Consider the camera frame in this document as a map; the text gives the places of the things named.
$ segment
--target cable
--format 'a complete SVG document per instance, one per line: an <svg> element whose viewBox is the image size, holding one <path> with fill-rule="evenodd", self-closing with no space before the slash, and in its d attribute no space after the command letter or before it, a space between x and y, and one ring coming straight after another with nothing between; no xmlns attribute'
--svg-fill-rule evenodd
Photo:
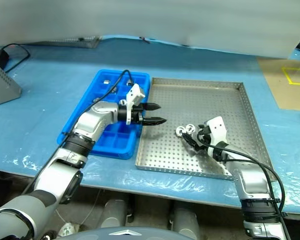
<svg viewBox="0 0 300 240"><path fill-rule="evenodd" d="M235 150L231 150L231 149L227 149L227 148L223 148L223 147L218 147L218 146L215 146L215 145L207 144L207 143L204 142L202 139L200 139L200 133L201 133L201 132L199 131L198 134L196 135L196 139L197 139L200 143L202 143L202 145L204 145L205 147L208 147L208 148L214 148L214 149L219 149L219 150L221 150L221 151L226 151L226 152L233 153L233 154L238 154L238 155L241 155L241 156L243 156L243 157L246 157L246 158L252 160L255 164L257 164L257 165L262 169L262 171L264 172L265 178L266 178L266 180L267 180L267 182L268 182L269 191L270 191L270 197L271 197L272 199L275 199L275 194L274 194L274 190L273 190L273 187L272 187L271 179L270 179L270 177L269 177L269 174L268 174L266 168L263 166L263 164L262 164L261 162L259 162L259 161L258 161L257 159L255 159L254 157L252 157L252 156L250 156L250 155L247 155L247 154L245 154L245 153L243 153L243 152L239 152L239 151L235 151ZM274 209L275 209L275 211L276 211L276 213L277 213L277 215L278 215L279 221L280 221L281 224L282 224L282 228L283 228L284 234L285 234L285 236L286 236L286 239L287 239L287 240L291 240L290 235L289 235L289 233L288 233L287 226L286 226L285 221L284 221L284 219L283 219L283 217L282 217L281 210L279 210L278 205L277 205L276 203L273 204L273 206L274 206Z"/></svg>
<svg viewBox="0 0 300 240"><path fill-rule="evenodd" d="M88 107L86 107L84 109L84 111L76 118L76 120L73 122L70 130L65 133L65 137L62 140L62 142L58 145L58 147L55 149L55 151L52 153L52 155L49 157L49 159L46 161L46 163L42 166L42 168L40 169L40 171L34 176L34 178L32 179L32 181L26 186L26 188L23 190L22 195L28 193L28 190L30 189L30 187L34 184L34 182L38 179L38 177L40 176L40 174L42 173L42 171L47 167L47 165L50 163L51 159L53 158L53 156L56 154L56 152L58 151L59 148L61 148L63 146L63 144L66 142L66 140L68 139L69 134L72 132L72 130L75 128L76 123L78 122L79 118L81 117L81 115L83 113L85 113L86 111L88 111L93 105L97 104L98 102L100 102L101 100L103 100L106 96L108 96L114 89L115 87L118 85L118 83L120 82L120 80L122 79L122 77L125 75L125 73L129 74L129 78L131 80L131 83L134 84L133 78L131 76L131 72L126 69L124 71L122 71L122 73L119 75L118 79L116 80L116 82L113 84L113 86L110 88L109 91L107 91L102 97L100 97L98 100L96 100L95 102L91 103Z"/></svg>
<svg viewBox="0 0 300 240"><path fill-rule="evenodd" d="M98 201L100 193L101 193L101 189L99 189L98 193L96 194L96 197L95 197L95 200L94 200L94 203L93 203L93 206L92 206L91 210L86 215L86 217L83 219L83 221L80 223L80 225L84 224L86 222L86 220L90 217L92 211L94 210L94 208L95 208L95 206L97 204L97 201ZM55 212L56 212L56 214L58 214L59 218L66 224L67 221L61 216L61 214L59 213L59 211L56 209Z"/></svg>
<svg viewBox="0 0 300 240"><path fill-rule="evenodd" d="M273 192L273 188L272 188L272 183L271 183L271 179L269 177L269 174L268 172L266 171L265 168L267 168L268 166L262 164L261 162L259 162L257 159L255 159L254 157L248 155L248 154L245 154L243 152L239 152L239 151L236 151L236 150L232 150L232 149L227 149L227 148L223 148L223 147L218 147L218 146L215 146L215 145L210 145L210 144L207 144L206 142L204 142L202 139L200 139L200 132L198 132L198 134L196 135L196 139L202 143L205 147L209 147L209 148L214 148L214 149L219 149L221 151L227 151L227 152L230 152L230 153L233 153L233 154L238 154L238 155L241 155L243 157L246 157L248 159L251 159L255 164L259 165L259 167L262 169L262 171L264 172L265 174L265 177L266 177L266 180L268 181L268 184L269 184L269 191L270 191L270 196L271 198L275 199L275 194ZM283 183L280 179L280 177L278 176L277 173L273 173L275 175L275 177L278 179L278 182L279 184L281 184L281 186L283 186ZM282 211L282 209L284 208L284 203L286 201L286 193L283 192L281 193L281 203L280 203L280 206L279 206L279 209L280 209L280 212Z"/></svg>
<svg viewBox="0 0 300 240"><path fill-rule="evenodd" d="M22 58L19 62L17 62L15 65L13 65L12 67L10 67L8 70L6 70L5 72L8 73L10 72L12 69L14 69L16 66L18 66L20 63L22 63L23 61L27 60L28 58L30 58L30 52L23 46L21 46L20 44L17 44L17 43L10 43L8 45L5 45L1 48L1 50L5 49L6 47L9 47L11 45L16 45L16 46L19 46L20 48L22 48L23 50L26 51L26 56L24 58Z"/></svg>
<svg viewBox="0 0 300 240"><path fill-rule="evenodd" d="M66 224L66 220L61 216L61 214L58 212L58 209L55 210L56 214L58 214L59 218Z"/></svg>
<svg viewBox="0 0 300 240"><path fill-rule="evenodd" d="M95 197L95 200L94 200L94 203L93 203L93 206L91 208L91 210L89 211L89 213L86 215L86 217L83 219L83 221L80 223L80 225L84 224L86 222L86 220L90 217L92 211L94 210L95 206L96 206L96 203L98 201L98 198L99 198L99 195L100 195L100 192L101 192L101 189L99 189L96 197Z"/></svg>

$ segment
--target metal tray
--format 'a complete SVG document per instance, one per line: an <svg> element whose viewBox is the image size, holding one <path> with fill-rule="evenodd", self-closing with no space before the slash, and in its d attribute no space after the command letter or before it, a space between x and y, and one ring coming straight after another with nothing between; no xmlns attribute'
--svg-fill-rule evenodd
<svg viewBox="0 0 300 240"><path fill-rule="evenodd" d="M161 109L146 115L160 116L167 122L142 129L137 168L232 179L222 164L207 154L192 154L175 135L178 126L198 126L217 116L223 118L229 143L273 168L243 83L153 78L148 102L159 104Z"/></svg>

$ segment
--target floor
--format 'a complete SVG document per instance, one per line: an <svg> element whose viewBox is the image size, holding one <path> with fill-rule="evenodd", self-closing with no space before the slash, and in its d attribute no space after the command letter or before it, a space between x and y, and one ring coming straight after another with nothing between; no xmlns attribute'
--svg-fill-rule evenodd
<svg viewBox="0 0 300 240"><path fill-rule="evenodd" d="M28 178L20 176L6 174L1 176L0 195L4 196L4 202L19 195L28 182ZM60 205L57 210L66 222L81 224L80 231L95 229L106 202L120 195L122 195L120 192L80 187L73 200L67 205ZM134 199L134 220L127 223L127 226L168 228L172 200L144 195L131 195L130 197ZM95 201L95 207L82 224ZM239 209L194 204L194 210L197 214L202 240L248 239L242 227L243 218ZM295 239L300 239L300 221L288 222L289 230L294 229L298 234L298 238ZM64 221L55 212L45 230L58 232L63 225Z"/></svg>

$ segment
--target cardboard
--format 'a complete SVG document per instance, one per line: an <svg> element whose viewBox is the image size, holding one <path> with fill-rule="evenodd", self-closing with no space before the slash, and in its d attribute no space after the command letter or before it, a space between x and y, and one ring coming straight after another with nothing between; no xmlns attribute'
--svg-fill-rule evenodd
<svg viewBox="0 0 300 240"><path fill-rule="evenodd" d="M300 61L264 57L257 60L279 108L300 110Z"/></svg>

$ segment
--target yellow tape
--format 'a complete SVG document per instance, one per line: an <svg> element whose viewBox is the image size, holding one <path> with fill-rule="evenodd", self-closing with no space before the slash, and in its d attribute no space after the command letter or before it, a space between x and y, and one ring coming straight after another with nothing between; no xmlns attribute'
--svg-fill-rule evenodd
<svg viewBox="0 0 300 240"><path fill-rule="evenodd" d="M291 80L290 76L288 75L286 70L296 70L296 71L300 71L300 68L297 67L285 67L283 66L282 68L282 72L284 73L286 79L288 80L289 84L291 85L299 85L300 86L300 82L294 82Z"/></svg>

